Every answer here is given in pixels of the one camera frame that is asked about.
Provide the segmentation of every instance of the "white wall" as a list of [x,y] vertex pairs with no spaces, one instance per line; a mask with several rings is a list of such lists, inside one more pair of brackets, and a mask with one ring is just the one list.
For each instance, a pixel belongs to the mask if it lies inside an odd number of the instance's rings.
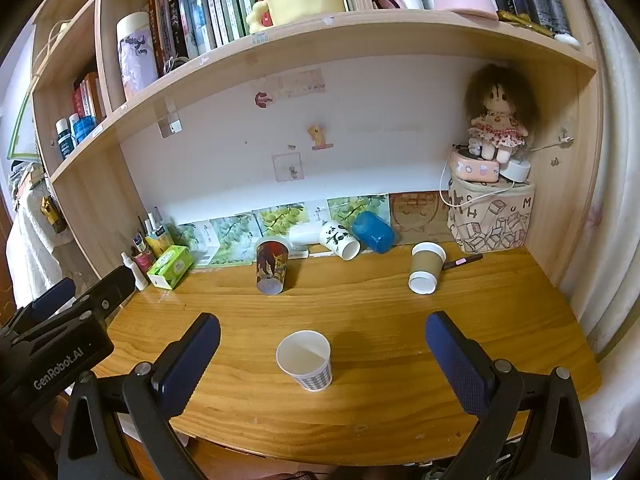
[[[158,206],[176,223],[302,200],[433,190],[451,145],[467,139],[463,96],[485,63],[443,56],[325,63],[325,93],[262,109],[254,102],[260,82],[248,82],[180,110],[182,132],[163,139],[155,124],[122,151],[146,208]],[[314,123],[324,124],[334,148],[311,149],[306,131]],[[290,152],[290,144],[305,178],[277,182],[271,156]]]
[[[2,95],[2,122],[0,123],[0,187],[2,197],[7,205],[7,211],[12,218],[15,212],[11,208],[11,195],[9,194],[8,177],[11,173],[12,160],[6,158],[9,151],[12,133],[14,132],[15,120],[18,117],[24,94],[31,81],[31,49],[33,45],[34,27],[29,22],[14,45],[9,54],[0,66],[0,95]],[[25,111],[24,125],[32,124],[33,114]]]

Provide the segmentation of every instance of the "bookshelf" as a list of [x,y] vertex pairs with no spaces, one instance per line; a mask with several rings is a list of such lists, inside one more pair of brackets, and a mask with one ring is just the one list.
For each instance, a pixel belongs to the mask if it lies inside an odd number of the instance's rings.
[[[543,126],[536,145],[556,140],[565,127],[576,137],[574,146],[562,152],[562,164],[552,177],[546,168],[556,152],[552,157],[550,150],[532,154],[536,208],[527,247],[557,284],[586,218],[602,136],[598,41],[583,1],[563,1],[581,51],[505,23],[451,12],[373,10],[370,0],[354,0],[356,10],[351,12],[273,27],[260,38],[247,36],[218,47],[126,102],[115,25],[141,10],[146,0],[88,0],[53,47],[34,92],[45,167],[78,244],[95,272],[104,276],[120,264],[126,240],[138,228],[137,216],[144,215],[120,144],[158,122],[166,113],[165,98],[180,110],[272,73],[366,56],[430,54],[507,62],[531,79],[540,101]],[[57,147],[50,145],[55,120],[72,113],[71,96],[62,88],[77,65],[93,55],[105,82],[107,118],[62,161]],[[557,185],[558,178],[564,186]]]

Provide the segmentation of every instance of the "doll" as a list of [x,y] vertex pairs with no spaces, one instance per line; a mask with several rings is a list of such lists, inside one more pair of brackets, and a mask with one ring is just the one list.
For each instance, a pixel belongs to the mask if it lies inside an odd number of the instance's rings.
[[465,108],[471,119],[469,152],[506,163],[535,127],[538,110],[533,91],[511,68],[490,64],[472,75]]

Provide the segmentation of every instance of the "marker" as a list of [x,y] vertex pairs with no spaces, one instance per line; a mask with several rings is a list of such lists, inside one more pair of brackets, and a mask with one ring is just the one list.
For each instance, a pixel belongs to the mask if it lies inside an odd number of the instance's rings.
[[482,260],[482,254],[472,254],[471,256],[465,256],[464,258],[460,258],[455,262],[444,262],[442,266],[442,270],[455,269],[456,267],[470,264],[471,262],[476,262],[478,260]]

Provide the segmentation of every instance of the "green tissue box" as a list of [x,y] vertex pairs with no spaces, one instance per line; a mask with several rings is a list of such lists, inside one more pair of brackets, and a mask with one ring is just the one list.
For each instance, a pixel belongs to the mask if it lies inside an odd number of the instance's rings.
[[172,245],[156,260],[147,275],[155,286],[174,290],[192,263],[193,256],[188,248]]

